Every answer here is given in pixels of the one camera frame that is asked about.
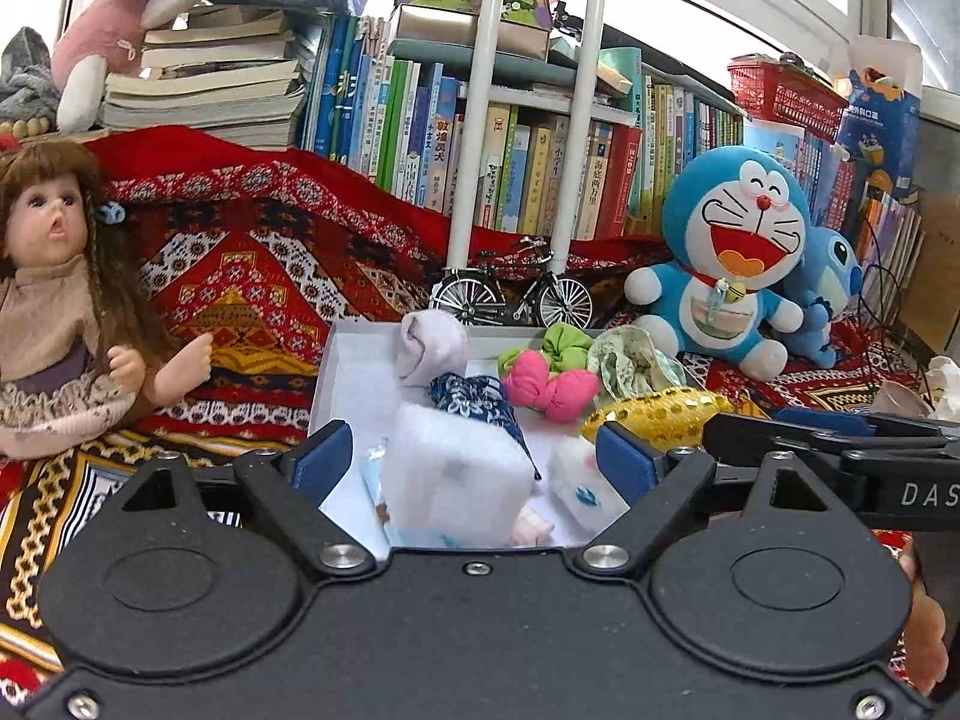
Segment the person's right hand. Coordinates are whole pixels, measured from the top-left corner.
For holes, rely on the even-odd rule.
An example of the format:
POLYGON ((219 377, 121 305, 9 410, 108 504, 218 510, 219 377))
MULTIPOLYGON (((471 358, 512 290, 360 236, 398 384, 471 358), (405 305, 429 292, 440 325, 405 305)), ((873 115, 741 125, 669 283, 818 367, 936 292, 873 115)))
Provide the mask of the person's right hand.
POLYGON ((898 564, 911 582, 911 613, 903 632, 905 668, 913 686, 921 694, 930 695, 946 678, 949 666, 944 637, 947 621, 939 603, 926 592, 912 538, 907 539, 898 555, 898 564))

